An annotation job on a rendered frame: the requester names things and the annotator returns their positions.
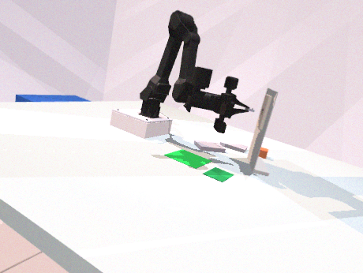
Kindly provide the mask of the green square mat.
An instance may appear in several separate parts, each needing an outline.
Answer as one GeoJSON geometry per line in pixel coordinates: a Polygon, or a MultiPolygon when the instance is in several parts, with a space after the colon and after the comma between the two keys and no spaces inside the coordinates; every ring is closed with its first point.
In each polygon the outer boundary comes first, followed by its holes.
{"type": "Polygon", "coordinates": [[[165,156],[175,159],[175,160],[177,160],[181,163],[184,163],[188,166],[191,166],[195,169],[211,162],[211,160],[209,160],[209,159],[195,155],[195,154],[193,154],[189,151],[183,150],[183,149],[165,154],[165,156]]]}

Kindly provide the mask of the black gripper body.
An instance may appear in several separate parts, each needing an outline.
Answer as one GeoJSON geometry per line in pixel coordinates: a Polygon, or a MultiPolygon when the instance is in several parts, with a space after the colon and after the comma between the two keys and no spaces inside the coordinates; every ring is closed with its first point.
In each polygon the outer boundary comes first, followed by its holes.
{"type": "MultiPolygon", "coordinates": [[[[233,99],[234,99],[234,95],[231,92],[232,92],[232,90],[235,90],[237,88],[237,86],[238,86],[238,78],[226,77],[223,87],[226,88],[226,92],[225,92],[226,94],[232,95],[232,102],[233,102],[233,99]]],[[[213,96],[220,96],[220,95],[208,92],[208,102],[207,102],[206,107],[204,108],[205,110],[210,110],[210,107],[214,106],[215,101],[212,100],[213,96]]],[[[229,117],[219,115],[219,118],[215,119],[215,123],[214,123],[213,128],[218,133],[225,133],[226,123],[224,122],[224,118],[229,118],[229,117]]]]}

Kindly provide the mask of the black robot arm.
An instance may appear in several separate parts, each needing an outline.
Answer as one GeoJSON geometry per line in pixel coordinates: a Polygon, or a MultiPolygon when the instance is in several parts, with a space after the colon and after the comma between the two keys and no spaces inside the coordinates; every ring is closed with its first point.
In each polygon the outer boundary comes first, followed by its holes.
{"type": "MultiPolygon", "coordinates": [[[[208,102],[208,93],[202,92],[201,89],[209,88],[213,70],[195,67],[200,37],[192,15],[175,10],[170,15],[168,30],[170,36],[157,73],[140,93],[143,102],[139,115],[148,118],[159,118],[160,103],[164,103],[169,95],[171,89],[169,77],[182,41],[184,44],[181,68],[179,78],[174,83],[172,98],[177,103],[185,103],[183,107],[188,112],[191,111],[191,107],[204,109],[208,102]]],[[[210,107],[211,111],[227,117],[232,115],[234,109],[232,95],[221,93],[220,96],[213,96],[212,100],[215,104],[210,107]]]]}

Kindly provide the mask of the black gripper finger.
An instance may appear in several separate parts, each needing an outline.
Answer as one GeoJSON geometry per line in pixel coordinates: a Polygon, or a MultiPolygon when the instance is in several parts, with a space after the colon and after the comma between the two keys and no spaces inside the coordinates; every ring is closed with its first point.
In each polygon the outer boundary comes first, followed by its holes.
{"type": "MultiPolygon", "coordinates": [[[[232,93],[232,94],[233,94],[233,93],[232,93]]],[[[234,95],[234,94],[233,94],[233,95],[234,95]]],[[[243,103],[241,103],[240,101],[238,101],[236,98],[237,98],[237,96],[236,96],[236,95],[234,95],[234,99],[233,99],[234,104],[239,105],[239,106],[241,106],[241,107],[249,108],[249,107],[248,107],[248,106],[246,106],[245,104],[243,104],[243,103]]]]}
{"type": "MultiPolygon", "coordinates": [[[[245,113],[245,112],[249,112],[249,111],[248,110],[234,108],[233,111],[232,111],[232,115],[231,116],[233,116],[234,114],[240,114],[240,113],[245,113]]],[[[229,119],[231,118],[231,116],[229,117],[229,119]]]]}

